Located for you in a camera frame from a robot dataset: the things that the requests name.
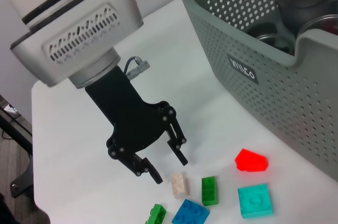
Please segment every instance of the white wall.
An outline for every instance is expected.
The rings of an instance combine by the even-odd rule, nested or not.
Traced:
[[[136,0],[143,17],[172,0]],[[32,119],[31,88],[37,79],[10,51],[10,45],[28,31],[7,0],[0,0],[0,95],[28,121]]]

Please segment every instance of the teapot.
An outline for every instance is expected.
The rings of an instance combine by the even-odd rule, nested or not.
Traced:
[[[338,0],[276,0],[284,25],[295,33],[307,22],[336,12]]]

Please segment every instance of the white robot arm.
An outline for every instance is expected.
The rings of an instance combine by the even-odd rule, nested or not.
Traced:
[[[114,126],[109,156],[136,176],[162,178],[147,158],[147,148],[165,131],[168,145],[183,165],[186,139],[167,102],[147,104],[117,66],[113,46],[143,25],[135,0],[10,0],[30,31],[11,46],[13,53],[49,87],[69,78]]]

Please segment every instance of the perforated basket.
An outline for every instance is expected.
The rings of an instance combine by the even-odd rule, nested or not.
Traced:
[[[295,56],[247,34],[281,22],[275,0],[183,0],[211,68],[256,119],[338,181],[338,36],[310,30]]]

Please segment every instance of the white table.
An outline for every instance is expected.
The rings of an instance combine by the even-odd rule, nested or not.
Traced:
[[[171,223],[182,201],[173,197],[170,175],[185,172],[189,199],[201,202],[201,178],[217,176],[219,205],[206,224],[337,223],[338,183],[286,146],[251,117],[212,73],[181,0],[144,19],[145,25],[116,50],[138,55],[151,68],[132,81],[146,102],[168,101],[187,138],[183,167],[167,145],[167,134],[139,152],[163,178],[136,177],[107,154],[113,127],[86,94],[66,80],[32,90],[35,202],[52,224],[144,223],[155,203]],[[236,169],[242,148],[269,158],[263,173]],[[273,217],[243,220],[237,188],[268,183]]]

